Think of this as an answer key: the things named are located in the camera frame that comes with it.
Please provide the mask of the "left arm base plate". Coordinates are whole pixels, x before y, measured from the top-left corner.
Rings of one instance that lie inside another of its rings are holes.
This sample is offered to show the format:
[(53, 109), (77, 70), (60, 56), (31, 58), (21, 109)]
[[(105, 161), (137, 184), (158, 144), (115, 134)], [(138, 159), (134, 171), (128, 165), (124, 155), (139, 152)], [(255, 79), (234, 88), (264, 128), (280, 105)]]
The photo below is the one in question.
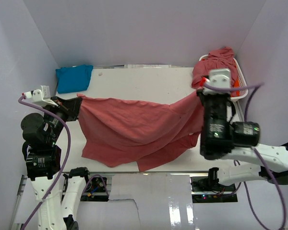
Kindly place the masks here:
[(100, 177), (93, 178), (80, 200), (86, 202), (107, 202), (107, 178), (103, 177), (103, 180), (104, 182)]

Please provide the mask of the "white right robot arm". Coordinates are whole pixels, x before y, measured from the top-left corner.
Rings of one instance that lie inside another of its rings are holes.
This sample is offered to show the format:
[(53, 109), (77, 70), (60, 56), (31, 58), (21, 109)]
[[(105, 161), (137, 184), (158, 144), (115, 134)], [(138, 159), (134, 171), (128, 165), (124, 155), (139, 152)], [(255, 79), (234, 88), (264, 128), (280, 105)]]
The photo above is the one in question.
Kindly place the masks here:
[(259, 143), (260, 127), (254, 122), (233, 122), (227, 119), (227, 107), (236, 110), (229, 95), (205, 94), (197, 91), (204, 107), (200, 154), (209, 161), (234, 160), (243, 165), (209, 169), (199, 180), (205, 189), (218, 191), (235, 183), (265, 180), (271, 184), (288, 185), (288, 143), (268, 146)]

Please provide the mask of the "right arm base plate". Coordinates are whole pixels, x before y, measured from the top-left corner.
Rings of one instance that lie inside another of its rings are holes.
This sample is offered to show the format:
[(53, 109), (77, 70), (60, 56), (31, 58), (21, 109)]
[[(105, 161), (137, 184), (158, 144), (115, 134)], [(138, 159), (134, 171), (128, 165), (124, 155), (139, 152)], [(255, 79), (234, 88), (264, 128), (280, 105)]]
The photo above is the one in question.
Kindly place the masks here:
[(237, 187), (216, 185), (209, 187), (205, 184), (205, 176), (191, 176), (191, 195), (194, 204), (237, 203)]

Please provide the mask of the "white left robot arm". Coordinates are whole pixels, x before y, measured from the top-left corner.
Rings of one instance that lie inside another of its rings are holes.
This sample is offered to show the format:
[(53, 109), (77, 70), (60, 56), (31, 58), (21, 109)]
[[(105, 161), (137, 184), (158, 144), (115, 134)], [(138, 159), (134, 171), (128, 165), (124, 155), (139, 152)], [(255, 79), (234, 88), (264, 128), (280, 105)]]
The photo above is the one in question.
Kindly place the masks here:
[(78, 120), (82, 99), (65, 100), (55, 96), (45, 106), (25, 100), (23, 95), (18, 102), (43, 114), (31, 113), (21, 121), (22, 153), (36, 199), (36, 207), (21, 228), (24, 230), (32, 217), (37, 216), (39, 230), (77, 230), (76, 215), (82, 191), (91, 188), (92, 179), (88, 177), (86, 167), (72, 169), (63, 196), (60, 195), (59, 180), (72, 145), (67, 122)]

